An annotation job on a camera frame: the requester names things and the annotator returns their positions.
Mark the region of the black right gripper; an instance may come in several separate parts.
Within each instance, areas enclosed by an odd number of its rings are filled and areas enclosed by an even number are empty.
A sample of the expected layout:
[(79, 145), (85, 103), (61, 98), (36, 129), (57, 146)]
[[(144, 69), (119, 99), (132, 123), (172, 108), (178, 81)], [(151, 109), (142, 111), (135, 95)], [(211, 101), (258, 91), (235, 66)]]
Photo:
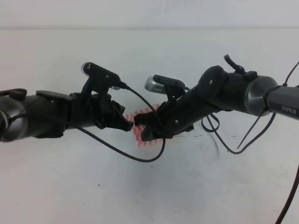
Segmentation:
[(135, 115), (134, 123), (145, 126), (142, 141), (151, 141), (184, 132), (209, 113), (210, 105), (197, 95), (196, 90), (190, 90), (177, 100), (162, 103), (155, 111)]

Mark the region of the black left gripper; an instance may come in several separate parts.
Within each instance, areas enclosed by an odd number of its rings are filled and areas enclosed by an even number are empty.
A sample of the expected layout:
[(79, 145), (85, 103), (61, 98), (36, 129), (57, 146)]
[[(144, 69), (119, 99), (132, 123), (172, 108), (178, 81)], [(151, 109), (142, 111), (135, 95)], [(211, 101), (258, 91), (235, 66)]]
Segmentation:
[(128, 132), (133, 122), (128, 121), (123, 113), (125, 107), (106, 95), (100, 99), (99, 94), (84, 97), (81, 93), (67, 96), (69, 106), (68, 121), (81, 127), (96, 126), (99, 129), (112, 128)]

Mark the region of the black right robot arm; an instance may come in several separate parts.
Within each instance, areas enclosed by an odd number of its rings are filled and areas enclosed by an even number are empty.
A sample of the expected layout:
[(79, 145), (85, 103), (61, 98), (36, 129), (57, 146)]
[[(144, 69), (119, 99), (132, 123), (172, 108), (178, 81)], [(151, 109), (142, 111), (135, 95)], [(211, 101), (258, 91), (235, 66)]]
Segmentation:
[(189, 132), (194, 123), (220, 111), (238, 111), (257, 117), (272, 112), (298, 119), (298, 87), (278, 85), (271, 77), (245, 71), (229, 56), (225, 56), (225, 61), (234, 69), (233, 73), (219, 65), (213, 66), (191, 89), (177, 79), (160, 75), (149, 77), (145, 89), (165, 94), (168, 99), (153, 112), (135, 115), (135, 125), (144, 128), (142, 140), (170, 139)]

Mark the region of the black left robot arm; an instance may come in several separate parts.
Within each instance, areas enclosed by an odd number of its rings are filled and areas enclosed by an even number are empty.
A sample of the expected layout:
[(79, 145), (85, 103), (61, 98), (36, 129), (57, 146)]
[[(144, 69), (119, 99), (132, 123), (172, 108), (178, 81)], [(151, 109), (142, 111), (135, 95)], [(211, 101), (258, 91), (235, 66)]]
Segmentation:
[(12, 142), (29, 137), (60, 138), (75, 127), (96, 126), (130, 131), (133, 122), (124, 116), (125, 108), (109, 94), (37, 91), (28, 95), (25, 89), (0, 93), (0, 140)]

